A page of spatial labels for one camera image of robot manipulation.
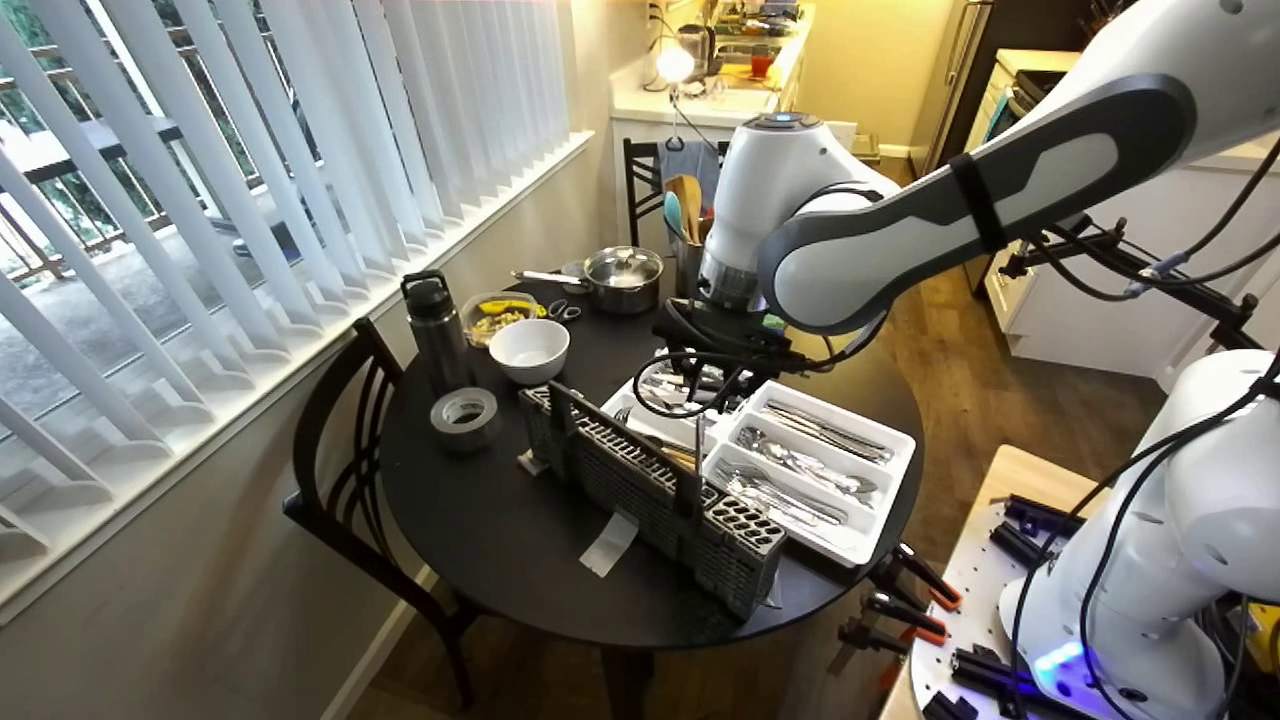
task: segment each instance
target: bowl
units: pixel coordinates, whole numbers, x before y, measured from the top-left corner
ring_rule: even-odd
[[[544,385],[558,377],[569,342],[569,329],[555,322],[521,322],[487,336],[487,355],[496,360],[496,370],[505,370],[509,379]]]

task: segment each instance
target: pot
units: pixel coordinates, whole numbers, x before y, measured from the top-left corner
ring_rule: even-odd
[[[521,282],[528,286],[580,288],[589,303],[602,318],[639,318],[655,309],[659,278],[663,278],[663,260],[628,246],[600,248],[595,258],[584,260],[580,278],[521,274]]]

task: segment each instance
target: plate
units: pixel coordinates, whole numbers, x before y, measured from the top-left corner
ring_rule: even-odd
[[[466,309],[465,329],[466,329],[466,342],[482,350],[501,329],[521,322],[544,322],[544,318],[548,309],[528,293],[493,293]]]

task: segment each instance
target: table leg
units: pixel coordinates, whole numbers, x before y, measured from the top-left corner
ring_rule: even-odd
[[[651,653],[600,649],[606,716],[644,720],[644,687],[651,679]]]

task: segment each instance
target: window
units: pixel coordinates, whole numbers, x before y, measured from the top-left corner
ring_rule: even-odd
[[[0,0],[0,615],[563,147],[555,0]]]

